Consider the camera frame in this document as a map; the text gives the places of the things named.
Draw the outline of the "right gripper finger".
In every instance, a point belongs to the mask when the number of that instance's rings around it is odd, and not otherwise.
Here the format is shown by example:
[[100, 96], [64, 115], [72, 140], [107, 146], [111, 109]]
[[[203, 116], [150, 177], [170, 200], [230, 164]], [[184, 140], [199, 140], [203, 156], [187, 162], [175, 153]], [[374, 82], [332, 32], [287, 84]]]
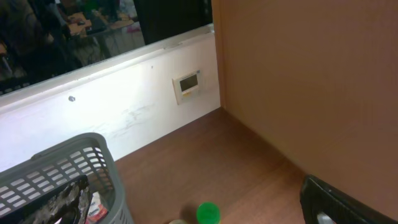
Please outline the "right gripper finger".
[[300, 204], [306, 224], [397, 224], [314, 175], [304, 178]]

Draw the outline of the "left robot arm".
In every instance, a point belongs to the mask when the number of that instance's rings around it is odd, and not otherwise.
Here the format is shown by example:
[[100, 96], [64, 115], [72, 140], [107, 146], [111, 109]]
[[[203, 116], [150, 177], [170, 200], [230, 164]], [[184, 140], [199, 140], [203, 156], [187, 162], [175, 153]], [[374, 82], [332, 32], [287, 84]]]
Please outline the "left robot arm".
[[90, 185], [86, 175], [79, 175], [57, 188], [50, 197], [28, 206], [29, 213], [17, 223], [85, 224], [91, 203]]

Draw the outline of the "white tissue pack strip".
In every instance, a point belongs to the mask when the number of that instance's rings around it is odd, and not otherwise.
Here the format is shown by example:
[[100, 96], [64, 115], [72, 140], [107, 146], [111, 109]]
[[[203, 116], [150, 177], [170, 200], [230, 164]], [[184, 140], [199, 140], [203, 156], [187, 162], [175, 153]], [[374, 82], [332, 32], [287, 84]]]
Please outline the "white tissue pack strip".
[[88, 210], [85, 224], [96, 224], [102, 221], [108, 214], [108, 209], [104, 205], [102, 196], [99, 192], [94, 192]]

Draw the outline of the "grey plastic basket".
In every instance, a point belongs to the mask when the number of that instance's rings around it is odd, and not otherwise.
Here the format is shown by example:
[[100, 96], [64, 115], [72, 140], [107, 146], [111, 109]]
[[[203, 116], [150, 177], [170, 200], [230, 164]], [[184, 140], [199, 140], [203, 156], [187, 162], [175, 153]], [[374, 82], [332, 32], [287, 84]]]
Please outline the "grey plastic basket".
[[104, 200], [108, 213], [102, 223], [133, 222], [113, 157], [98, 133], [77, 135], [2, 171], [1, 222], [79, 177], [86, 177], [90, 192]]

